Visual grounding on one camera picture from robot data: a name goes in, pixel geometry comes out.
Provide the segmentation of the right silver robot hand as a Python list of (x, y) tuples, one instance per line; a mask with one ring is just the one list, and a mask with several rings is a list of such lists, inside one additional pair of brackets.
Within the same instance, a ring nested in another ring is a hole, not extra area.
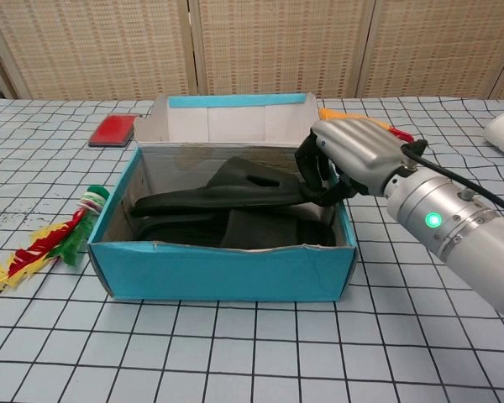
[(416, 171), (402, 153), (405, 144), (369, 120), (318, 120), (295, 153), (302, 194), (321, 207), (357, 194), (383, 196), (395, 175)]

